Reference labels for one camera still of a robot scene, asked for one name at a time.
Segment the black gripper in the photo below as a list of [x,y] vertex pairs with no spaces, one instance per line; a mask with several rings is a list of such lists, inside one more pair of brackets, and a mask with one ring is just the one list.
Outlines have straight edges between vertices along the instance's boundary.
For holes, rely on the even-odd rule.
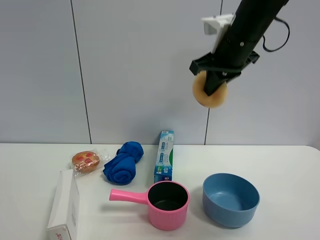
[[226,80],[239,76],[249,64],[255,64],[260,55],[254,48],[260,40],[257,31],[227,31],[215,51],[194,59],[189,67],[193,75],[205,71],[204,92],[212,95]]

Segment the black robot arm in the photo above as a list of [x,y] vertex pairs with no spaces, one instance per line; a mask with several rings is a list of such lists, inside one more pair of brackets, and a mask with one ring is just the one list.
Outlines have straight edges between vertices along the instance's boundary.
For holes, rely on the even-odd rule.
[[254,48],[265,40],[265,32],[273,21],[289,24],[277,17],[286,0],[242,0],[235,13],[202,18],[205,35],[215,35],[213,49],[190,64],[197,75],[206,73],[203,90],[212,95],[223,83],[239,77],[259,54]]

